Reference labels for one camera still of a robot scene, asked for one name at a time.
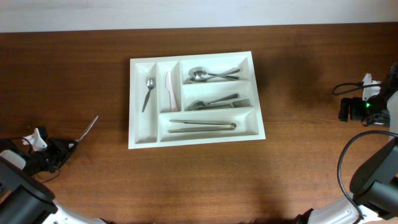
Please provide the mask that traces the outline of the small metal teaspoon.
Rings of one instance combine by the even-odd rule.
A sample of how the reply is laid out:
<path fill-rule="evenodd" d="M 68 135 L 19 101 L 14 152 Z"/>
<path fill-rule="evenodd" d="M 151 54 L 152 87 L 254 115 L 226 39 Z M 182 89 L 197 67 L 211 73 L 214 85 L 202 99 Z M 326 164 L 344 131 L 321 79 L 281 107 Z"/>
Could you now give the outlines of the small metal teaspoon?
<path fill-rule="evenodd" d="M 142 106 L 142 112 L 145 112 L 149 98 L 150 98 L 150 93 L 151 91 L 155 88 L 156 86 L 156 82 L 155 82 L 155 78 L 154 77 L 150 77 L 147 82 L 146 82 L 146 86 L 148 88 L 148 92 L 146 94 L 146 97 L 144 98 L 144 103 Z"/>
<path fill-rule="evenodd" d="M 74 146 L 78 146 L 81 141 L 83 140 L 83 138 L 88 134 L 88 132 L 90 131 L 90 129 L 94 126 L 94 124 L 96 123 L 97 119 L 98 119 L 98 115 L 95 116 L 95 118 L 92 120 L 92 122 L 88 125 L 88 127 L 84 130 L 83 134 L 81 135 L 81 137 L 77 140 L 74 140 L 73 143 L 70 143 L 68 145 L 69 148 L 72 148 Z"/>

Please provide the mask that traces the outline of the metal fork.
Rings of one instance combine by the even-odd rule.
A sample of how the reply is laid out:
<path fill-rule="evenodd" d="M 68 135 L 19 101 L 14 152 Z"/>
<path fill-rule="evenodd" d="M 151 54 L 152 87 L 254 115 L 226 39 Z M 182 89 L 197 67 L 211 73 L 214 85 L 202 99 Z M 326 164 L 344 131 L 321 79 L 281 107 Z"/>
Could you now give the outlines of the metal fork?
<path fill-rule="evenodd" d="M 212 105 L 214 103 L 218 103 L 221 101 L 226 101 L 226 100 L 232 100 L 232 99 L 236 99 L 239 98 L 240 94 L 239 93 L 234 93 L 232 95 L 228 95 L 222 98 L 219 98 L 217 100 L 211 100 L 211 101 L 202 101 L 202 100 L 196 100 L 194 102 L 192 102 L 188 107 L 187 107 L 187 111 L 193 111 L 199 107 L 203 107 L 203 106 L 209 106 Z"/>
<path fill-rule="evenodd" d="M 200 106 L 197 110 L 216 110 L 216 109 L 226 109 L 226 108 L 240 108 L 250 106 L 250 99 L 234 101 L 232 103 L 220 104 L 220 105 L 210 105 L 210 106 Z"/>

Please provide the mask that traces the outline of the metal knife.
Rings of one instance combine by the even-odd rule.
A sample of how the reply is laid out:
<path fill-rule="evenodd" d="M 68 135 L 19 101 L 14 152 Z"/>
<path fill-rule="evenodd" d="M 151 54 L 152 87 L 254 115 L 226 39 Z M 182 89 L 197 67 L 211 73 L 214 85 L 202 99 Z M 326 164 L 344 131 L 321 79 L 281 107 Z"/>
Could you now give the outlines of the metal knife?
<path fill-rule="evenodd" d="M 171 123 L 183 123 L 183 124 L 200 124 L 200 125 L 216 125 L 216 126 L 232 126 L 237 127 L 236 123 L 227 121 L 201 121 L 201 120 L 181 120 L 181 119 L 170 119 Z"/>
<path fill-rule="evenodd" d="M 182 128 L 182 129 L 170 129 L 168 133 L 195 133 L 195 132 L 208 132 L 208 131 L 233 131 L 236 126 L 211 126 L 211 127 L 199 127 L 199 128 Z"/>

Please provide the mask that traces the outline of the pink plastic knife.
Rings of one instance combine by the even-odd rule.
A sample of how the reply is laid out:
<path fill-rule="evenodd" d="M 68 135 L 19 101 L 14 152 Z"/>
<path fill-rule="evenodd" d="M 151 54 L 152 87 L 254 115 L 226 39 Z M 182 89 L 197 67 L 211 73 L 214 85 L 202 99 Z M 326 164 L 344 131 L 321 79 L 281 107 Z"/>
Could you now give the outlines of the pink plastic knife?
<path fill-rule="evenodd" d="M 180 111 L 180 99 L 174 84 L 174 78 L 172 76 L 172 72 L 169 70 L 166 73 L 165 78 L 165 87 L 169 92 L 169 100 L 170 100 L 170 111 L 171 112 L 179 112 Z"/>

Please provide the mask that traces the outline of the large metal spoon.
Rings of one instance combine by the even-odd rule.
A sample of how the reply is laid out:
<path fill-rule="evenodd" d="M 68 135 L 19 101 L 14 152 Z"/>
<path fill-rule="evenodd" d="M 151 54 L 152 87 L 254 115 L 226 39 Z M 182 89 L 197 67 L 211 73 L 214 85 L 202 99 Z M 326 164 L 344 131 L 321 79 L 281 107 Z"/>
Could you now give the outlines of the large metal spoon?
<path fill-rule="evenodd" d="M 193 73 L 193 72 L 195 72 L 195 71 L 202 71 L 202 72 L 210 73 L 210 72 L 207 72 L 207 70 L 206 70 L 204 67 L 194 67 L 194 68 L 191 68 L 191 69 L 188 71 L 188 76 L 189 76 L 189 77 L 188 77 L 187 80 L 186 80 L 186 82 L 187 82 L 188 84 L 206 83 L 206 82 L 208 82 L 208 81 L 211 80 L 211 79 L 219 78 L 219 77 L 211 77 L 211 76 L 209 76 L 209 75 L 205 75 L 203 78 L 200 78 L 200 79 L 199 79 L 199 78 L 191 77 L 190 74 Z M 226 74 L 226 73 L 228 73 L 228 74 L 230 74 L 231 76 L 234 76 L 234 74 L 237 74 L 237 73 L 239 73 L 240 71 L 241 71 L 240 68 L 232 68 L 232 69 L 230 69 L 230 70 L 227 70 L 226 72 L 217 73 L 217 74 Z"/>

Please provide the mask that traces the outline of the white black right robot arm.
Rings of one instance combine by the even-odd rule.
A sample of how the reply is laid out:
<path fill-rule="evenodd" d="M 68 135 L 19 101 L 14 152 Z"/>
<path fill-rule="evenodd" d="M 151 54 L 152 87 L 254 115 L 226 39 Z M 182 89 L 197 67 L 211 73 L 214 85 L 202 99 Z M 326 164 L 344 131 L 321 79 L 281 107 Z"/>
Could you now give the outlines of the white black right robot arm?
<path fill-rule="evenodd" d="M 319 209 L 297 215 L 294 223 L 367 223 L 397 217 L 397 64 L 379 82 L 366 74 L 361 82 L 352 84 L 362 90 L 361 97 L 344 97 L 338 119 L 360 121 L 365 127 L 384 126 L 351 138 L 343 148 L 337 164 L 337 181 L 343 197 Z M 341 178 L 343 159 L 349 147 L 361 137 L 372 134 L 388 136 L 388 143 L 364 162 L 351 178 L 346 190 Z"/>

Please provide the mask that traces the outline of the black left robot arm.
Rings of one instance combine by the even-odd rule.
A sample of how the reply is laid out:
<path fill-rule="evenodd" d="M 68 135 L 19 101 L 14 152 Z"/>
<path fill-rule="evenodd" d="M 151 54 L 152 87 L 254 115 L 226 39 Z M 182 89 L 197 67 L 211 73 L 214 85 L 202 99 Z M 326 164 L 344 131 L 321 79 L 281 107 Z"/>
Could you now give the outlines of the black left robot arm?
<path fill-rule="evenodd" d="M 59 171 L 78 141 L 50 138 L 42 151 L 19 149 L 13 139 L 1 140 L 1 223 L 107 223 L 63 208 L 54 193 L 34 178 L 39 172 Z"/>

